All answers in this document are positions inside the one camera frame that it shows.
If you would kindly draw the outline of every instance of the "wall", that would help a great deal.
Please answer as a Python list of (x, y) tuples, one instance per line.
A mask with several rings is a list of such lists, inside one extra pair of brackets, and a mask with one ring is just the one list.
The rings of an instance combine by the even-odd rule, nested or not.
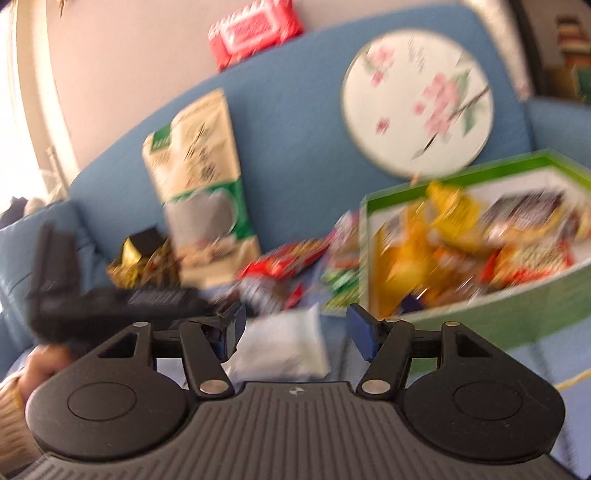
[[(84, 167), (159, 107), (216, 73), (209, 25), (252, 0), (47, 1), (51, 67)], [(306, 28), (442, 0), (294, 0)]]

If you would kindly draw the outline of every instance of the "person's hand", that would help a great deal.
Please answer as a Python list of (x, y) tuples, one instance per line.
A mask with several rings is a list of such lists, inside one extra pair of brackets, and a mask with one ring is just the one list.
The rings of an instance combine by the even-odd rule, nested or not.
[(18, 391), (22, 401), (27, 400), (37, 387), (56, 373), (64, 370), (75, 358), (63, 346), (38, 346), (27, 358), (27, 365), (18, 379)]

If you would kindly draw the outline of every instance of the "box of snacks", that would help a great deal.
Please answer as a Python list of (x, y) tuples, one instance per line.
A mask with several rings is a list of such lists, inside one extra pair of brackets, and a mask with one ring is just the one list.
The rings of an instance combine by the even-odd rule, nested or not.
[(509, 349), (591, 315), (591, 171), (552, 151), (367, 196), (361, 304)]

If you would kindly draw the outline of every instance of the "pink flower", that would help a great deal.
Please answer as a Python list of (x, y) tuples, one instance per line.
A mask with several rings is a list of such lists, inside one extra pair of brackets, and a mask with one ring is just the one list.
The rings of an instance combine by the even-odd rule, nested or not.
[(425, 130), (431, 136), (444, 135), (449, 130), (452, 122), (448, 115), (441, 112), (433, 112), (429, 120), (425, 122)]
[(377, 69), (389, 69), (394, 64), (394, 49), (380, 46), (370, 49), (368, 57)]
[(439, 90), (437, 97), (435, 99), (435, 104), (445, 104), (447, 105), (455, 105), (459, 97), (457, 95), (457, 86), (454, 82), (446, 82), (442, 89)]
[(422, 102), (417, 102), (414, 104), (413, 112), (415, 115), (421, 115), (425, 111), (426, 105)]
[(390, 127), (390, 119), (389, 118), (380, 118), (378, 124), (375, 127), (375, 133), (384, 135), (386, 130)]
[(374, 73), (374, 76), (371, 79), (371, 84), (374, 87), (377, 87), (380, 83), (382, 83), (384, 79), (384, 73), (383, 72), (376, 72)]
[(447, 79), (445, 78), (445, 75), (442, 73), (438, 73), (433, 77), (433, 82), (431, 83), (431, 85), (429, 85), (423, 90), (423, 96), (426, 98), (437, 97), (439, 92), (441, 92), (441, 90), (444, 88), (446, 82)]

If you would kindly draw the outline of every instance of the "round decorative plate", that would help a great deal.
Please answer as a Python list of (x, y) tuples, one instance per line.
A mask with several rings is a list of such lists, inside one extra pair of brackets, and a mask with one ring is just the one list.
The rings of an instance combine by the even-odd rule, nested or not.
[(405, 177), (466, 167), (493, 120), (480, 65), (458, 43), (427, 30), (397, 30), (364, 46), (345, 76), (342, 109), (362, 152)]

